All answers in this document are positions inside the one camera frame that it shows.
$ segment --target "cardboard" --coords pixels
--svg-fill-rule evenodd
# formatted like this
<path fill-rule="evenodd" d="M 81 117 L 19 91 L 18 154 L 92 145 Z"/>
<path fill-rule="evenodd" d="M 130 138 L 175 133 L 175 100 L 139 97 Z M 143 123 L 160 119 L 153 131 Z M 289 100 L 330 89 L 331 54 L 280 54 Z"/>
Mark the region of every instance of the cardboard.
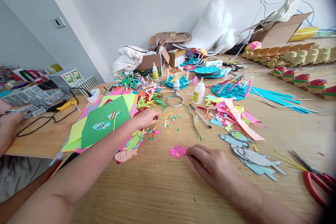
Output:
<path fill-rule="evenodd" d="M 153 62 L 157 67 L 160 77 L 164 77 L 166 70 L 166 62 L 169 63 L 169 54 L 165 48 L 160 54 L 145 55 L 142 63 L 133 71 L 140 75 L 153 74 Z"/>
<path fill-rule="evenodd" d="M 156 33 L 155 36 L 150 38 L 149 44 L 161 44 L 163 41 L 166 43 L 183 43 L 191 40 L 191 35 L 187 32 L 176 33 L 174 31 L 167 31 L 162 33 Z"/>
<path fill-rule="evenodd" d="M 177 67 L 184 62 L 184 57 L 186 56 L 186 52 L 183 49 L 175 49 L 175 50 L 169 51 L 168 55 L 169 55 L 169 65 L 171 67 Z"/>
<path fill-rule="evenodd" d="M 261 48 L 282 47 L 285 46 L 302 22 L 309 17 L 312 12 L 294 15 L 287 22 L 275 22 L 267 27 L 264 31 L 258 32 L 251 36 L 250 41 L 259 41 Z"/>

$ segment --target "hand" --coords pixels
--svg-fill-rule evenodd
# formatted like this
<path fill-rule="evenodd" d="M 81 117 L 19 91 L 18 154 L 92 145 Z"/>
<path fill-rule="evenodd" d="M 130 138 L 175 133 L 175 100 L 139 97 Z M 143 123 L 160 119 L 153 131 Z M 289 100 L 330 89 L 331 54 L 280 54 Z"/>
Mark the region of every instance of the hand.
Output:
<path fill-rule="evenodd" d="M 140 130 L 142 128 L 147 128 L 155 123 L 157 123 L 159 119 L 159 112 L 153 109 L 146 109 L 142 111 L 137 116 L 131 119 L 132 125 L 136 127 L 136 130 Z"/>
<path fill-rule="evenodd" d="M 186 154 L 201 177 L 220 195 L 230 198 L 244 193 L 244 178 L 223 152 L 196 144 Z"/>
<path fill-rule="evenodd" d="M 5 114 L 0 117 L 0 125 L 6 125 L 7 127 L 18 125 L 25 115 L 22 112 L 15 112 L 13 114 Z"/>

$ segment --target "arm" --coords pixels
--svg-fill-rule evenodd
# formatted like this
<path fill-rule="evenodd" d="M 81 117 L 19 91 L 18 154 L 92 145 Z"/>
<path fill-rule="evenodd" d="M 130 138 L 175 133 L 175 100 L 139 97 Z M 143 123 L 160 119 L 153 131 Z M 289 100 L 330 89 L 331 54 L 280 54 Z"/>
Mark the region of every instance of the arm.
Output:
<path fill-rule="evenodd" d="M 95 183 L 118 149 L 136 130 L 158 120 L 147 109 L 91 146 L 43 184 L 9 223 L 70 223 L 76 203 Z"/>
<path fill-rule="evenodd" d="M 24 113 L 5 114 L 0 117 L 0 157 L 13 142 L 15 127 L 23 120 Z"/>
<path fill-rule="evenodd" d="M 219 150 L 196 144 L 187 155 L 202 178 L 240 211 L 249 223 L 305 223 L 250 181 Z"/>

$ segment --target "pen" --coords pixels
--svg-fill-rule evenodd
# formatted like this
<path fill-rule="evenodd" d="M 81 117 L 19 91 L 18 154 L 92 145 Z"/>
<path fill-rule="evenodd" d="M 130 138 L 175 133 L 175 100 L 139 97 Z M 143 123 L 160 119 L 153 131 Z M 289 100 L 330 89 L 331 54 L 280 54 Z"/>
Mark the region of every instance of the pen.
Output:
<path fill-rule="evenodd" d="M 199 116 L 199 118 L 201 118 L 202 119 L 202 121 L 209 127 L 209 128 L 212 128 L 211 127 L 211 125 L 203 118 L 203 116 L 201 116 L 201 114 L 200 113 L 198 113 L 197 111 L 196 111 L 196 109 L 189 103 L 189 105 L 190 105 L 190 107 L 196 112 L 196 114 Z"/>

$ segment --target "orange paper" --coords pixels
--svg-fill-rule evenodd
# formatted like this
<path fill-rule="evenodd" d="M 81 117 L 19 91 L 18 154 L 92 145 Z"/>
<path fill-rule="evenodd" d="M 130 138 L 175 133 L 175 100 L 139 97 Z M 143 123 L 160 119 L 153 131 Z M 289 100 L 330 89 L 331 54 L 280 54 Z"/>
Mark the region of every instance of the orange paper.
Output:
<path fill-rule="evenodd" d="M 232 101 L 233 101 L 233 98 L 229 98 L 229 99 L 224 98 L 224 102 L 226 103 L 228 109 L 232 113 L 233 117 L 237 120 L 237 123 L 241 126 L 243 131 L 246 132 L 250 137 L 252 137 L 252 139 L 254 139 L 256 141 L 265 140 L 264 138 L 259 136 L 256 132 L 254 132 L 250 127 L 247 126 L 245 121 L 242 120 L 242 118 L 241 118 L 241 113 L 235 107 L 235 105 L 233 104 Z"/>

